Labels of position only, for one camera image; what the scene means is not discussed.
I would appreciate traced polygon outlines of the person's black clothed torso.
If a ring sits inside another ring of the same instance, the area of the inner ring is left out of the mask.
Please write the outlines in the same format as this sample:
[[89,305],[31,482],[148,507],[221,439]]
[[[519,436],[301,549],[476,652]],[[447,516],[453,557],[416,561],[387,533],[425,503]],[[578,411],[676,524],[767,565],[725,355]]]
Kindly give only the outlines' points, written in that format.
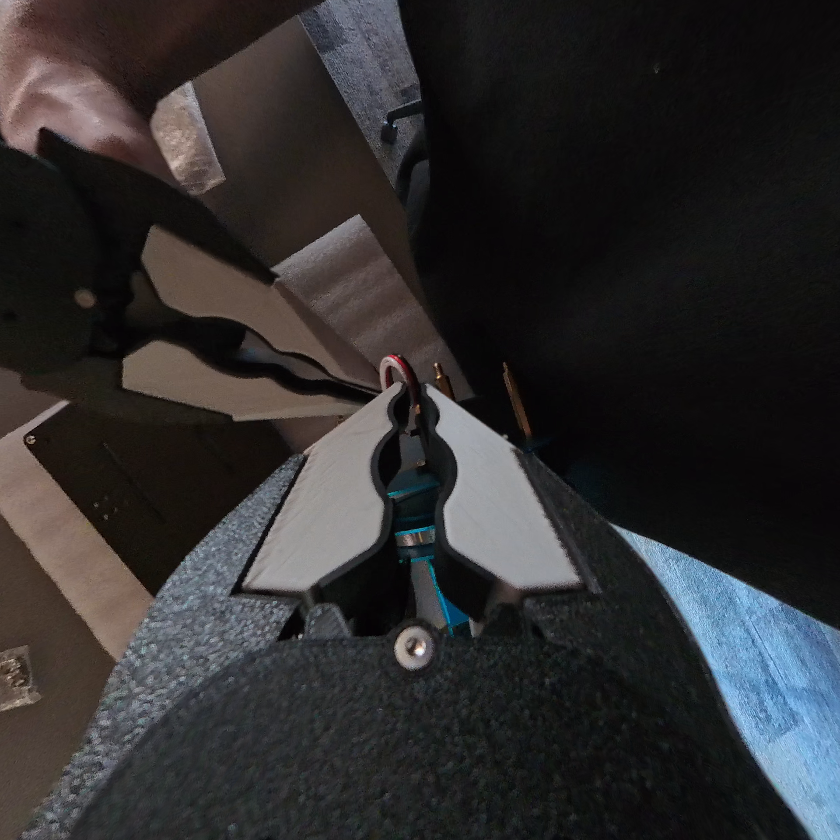
[[838,627],[838,2],[400,2],[413,247],[607,520]]

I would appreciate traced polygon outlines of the white foam sheet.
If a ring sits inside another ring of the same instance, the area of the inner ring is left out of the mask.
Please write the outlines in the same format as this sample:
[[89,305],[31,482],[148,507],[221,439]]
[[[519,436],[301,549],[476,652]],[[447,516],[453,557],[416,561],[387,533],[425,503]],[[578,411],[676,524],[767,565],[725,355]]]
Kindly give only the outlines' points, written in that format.
[[[151,126],[183,185],[193,187],[195,177],[196,189],[204,192],[224,182],[192,83],[163,99]],[[343,221],[277,268],[279,287],[293,292],[370,362],[404,352],[421,375],[442,362],[456,392],[470,394],[453,354],[423,312],[419,293],[409,289],[362,216]],[[17,536],[59,591],[57,607],[35,610],[37,626],[46,627],[69,609],[112,663],[147,613],[151,595],[23,440],[64,406],[55,404],[2,436],[2,529]]]

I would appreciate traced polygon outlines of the clear bag of screws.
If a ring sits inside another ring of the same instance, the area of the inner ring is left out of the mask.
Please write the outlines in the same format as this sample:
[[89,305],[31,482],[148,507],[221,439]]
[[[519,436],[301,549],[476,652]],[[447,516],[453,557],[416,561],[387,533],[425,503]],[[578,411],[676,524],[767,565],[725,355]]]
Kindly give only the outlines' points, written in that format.
[[35,685],[27,645],[1,652],[1,711],[34,705],[41,700]]

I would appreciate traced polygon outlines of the black swivel office chair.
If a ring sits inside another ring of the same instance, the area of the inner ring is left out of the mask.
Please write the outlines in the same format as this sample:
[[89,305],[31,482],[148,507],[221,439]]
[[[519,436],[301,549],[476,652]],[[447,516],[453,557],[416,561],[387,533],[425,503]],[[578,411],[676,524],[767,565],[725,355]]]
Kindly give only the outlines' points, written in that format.
[[423,100],[417,98],[389,111],[380,127],[381,142],[392,145],[398,134],[397,122],[417,115],[422,117],[422,121],[404,153],[395,177],[395,193],[404,207],[407,205],[410,196],[414,170],[418,165],[426,162],[428,158]]

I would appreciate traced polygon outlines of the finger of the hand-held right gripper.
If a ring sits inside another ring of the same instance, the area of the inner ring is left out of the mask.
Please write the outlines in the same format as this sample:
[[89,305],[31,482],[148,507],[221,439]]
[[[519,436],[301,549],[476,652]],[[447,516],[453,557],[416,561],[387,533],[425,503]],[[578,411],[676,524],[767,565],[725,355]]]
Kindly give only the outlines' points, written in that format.
[[213,359],[163,340],[123,359],[122,387],[236,422],[347,416],[380,394],[378,381],[353,383],[299,353],[245,349]]
[[310,360],[337,382],[380,389],[373,364],[273,276],[265,283],[158,225],[150,228],[141,256],[168,307],[236,322],[274,351]]

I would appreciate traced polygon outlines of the person's right hand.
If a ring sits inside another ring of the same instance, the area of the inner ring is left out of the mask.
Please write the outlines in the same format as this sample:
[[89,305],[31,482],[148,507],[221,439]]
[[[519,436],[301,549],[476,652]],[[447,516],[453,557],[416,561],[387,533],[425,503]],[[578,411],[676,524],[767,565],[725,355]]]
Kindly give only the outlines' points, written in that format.
[[150,122],[95,70],[35,54],[2,59],[1,131],[8,144],[36,154],[48,129],[84,150],[102,154],[176,184]]

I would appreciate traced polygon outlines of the teal blue object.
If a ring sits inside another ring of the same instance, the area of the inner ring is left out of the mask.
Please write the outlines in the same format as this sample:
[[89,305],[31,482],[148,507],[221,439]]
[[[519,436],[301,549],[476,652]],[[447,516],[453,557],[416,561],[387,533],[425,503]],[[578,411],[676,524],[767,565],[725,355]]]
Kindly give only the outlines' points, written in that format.
[[549,636],[530,615],[533,596],[519,605],[502,603],[485,621],[471,620],[445,598],[436,581],[434,513],[440,491],[438,478],[427,461],[400,471],[387,488],[393,504],[393,536],[397,558],[405,564],[405,613],[388,635],[396,658],[409,669],[430,665],[446,642],[461,644],[461,652],[483,636],[484,643],[506,639],[546,648]]

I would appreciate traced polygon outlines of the black metal base plate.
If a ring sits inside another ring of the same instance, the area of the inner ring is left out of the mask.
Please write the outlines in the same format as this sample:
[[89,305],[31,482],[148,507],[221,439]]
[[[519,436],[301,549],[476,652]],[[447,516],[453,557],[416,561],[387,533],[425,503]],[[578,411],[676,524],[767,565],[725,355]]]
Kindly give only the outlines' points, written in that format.
[[78,406],[24,441],[152,595],[291,456],[269,422],[153,425]]

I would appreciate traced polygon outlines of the person's right forearm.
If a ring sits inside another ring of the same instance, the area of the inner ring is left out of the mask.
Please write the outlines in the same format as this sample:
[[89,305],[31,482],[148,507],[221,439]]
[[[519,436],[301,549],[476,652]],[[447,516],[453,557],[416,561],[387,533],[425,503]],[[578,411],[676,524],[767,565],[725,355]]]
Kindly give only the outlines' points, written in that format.
[[145,117],[317,1],[2,2],[3,68],[35,59],[85,68]]

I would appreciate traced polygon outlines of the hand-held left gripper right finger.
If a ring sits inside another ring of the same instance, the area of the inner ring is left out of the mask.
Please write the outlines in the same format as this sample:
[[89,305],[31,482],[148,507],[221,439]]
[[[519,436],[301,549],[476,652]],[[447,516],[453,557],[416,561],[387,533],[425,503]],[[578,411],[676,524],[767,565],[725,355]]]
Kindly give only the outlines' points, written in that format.
[[485,621],[498,604],[582,591],[585,578],[520,450],[432,385],[421,405],[423,446],[440,485],[434,569],[445,598]]

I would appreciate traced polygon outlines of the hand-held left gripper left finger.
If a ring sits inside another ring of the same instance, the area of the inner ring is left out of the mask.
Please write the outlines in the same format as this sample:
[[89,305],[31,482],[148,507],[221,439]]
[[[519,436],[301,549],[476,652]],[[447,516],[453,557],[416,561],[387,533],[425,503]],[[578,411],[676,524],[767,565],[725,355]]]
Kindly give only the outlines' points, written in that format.
[[239,590],[337,605],[359,635],[405,613],[387,488],[402,464],[405,385],[395,383],[310,447],[260,537]]

